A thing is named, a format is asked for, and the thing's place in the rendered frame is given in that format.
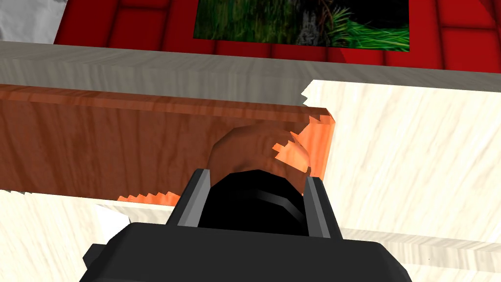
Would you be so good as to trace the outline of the brown and black round knob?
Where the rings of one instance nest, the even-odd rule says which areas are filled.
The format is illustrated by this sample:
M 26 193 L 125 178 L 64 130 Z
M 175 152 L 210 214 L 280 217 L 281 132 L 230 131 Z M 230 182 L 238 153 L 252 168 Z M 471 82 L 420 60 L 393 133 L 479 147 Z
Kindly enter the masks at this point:
M 200 227 L 308 235 L 302 191 L 309 157 L 291 132 L 233 128 L 214 144 L 207 167 L 211 188 Z

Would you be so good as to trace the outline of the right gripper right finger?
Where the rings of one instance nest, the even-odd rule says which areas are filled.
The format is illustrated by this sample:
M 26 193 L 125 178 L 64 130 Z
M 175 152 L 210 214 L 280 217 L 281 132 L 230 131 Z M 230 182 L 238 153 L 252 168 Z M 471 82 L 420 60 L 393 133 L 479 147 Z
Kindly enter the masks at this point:
M 303 202 L 309 236 L 342 239 L 324 183 L 319 177 L 306 178 Z

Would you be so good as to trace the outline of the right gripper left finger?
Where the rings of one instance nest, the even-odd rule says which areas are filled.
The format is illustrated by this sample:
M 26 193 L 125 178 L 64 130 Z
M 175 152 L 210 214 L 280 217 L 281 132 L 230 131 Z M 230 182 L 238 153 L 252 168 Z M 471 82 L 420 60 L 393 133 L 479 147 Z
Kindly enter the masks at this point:
M 210 191 L 210 171 L 196 169 L 166 225 L 197 227 Z

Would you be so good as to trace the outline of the green grass picture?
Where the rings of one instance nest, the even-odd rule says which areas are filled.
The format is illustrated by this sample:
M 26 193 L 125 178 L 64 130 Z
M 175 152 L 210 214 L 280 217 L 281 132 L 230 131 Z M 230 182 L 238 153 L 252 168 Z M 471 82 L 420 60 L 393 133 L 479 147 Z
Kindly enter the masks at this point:
M 199 0 L 194 37 L 409 52 L 409 0 Z

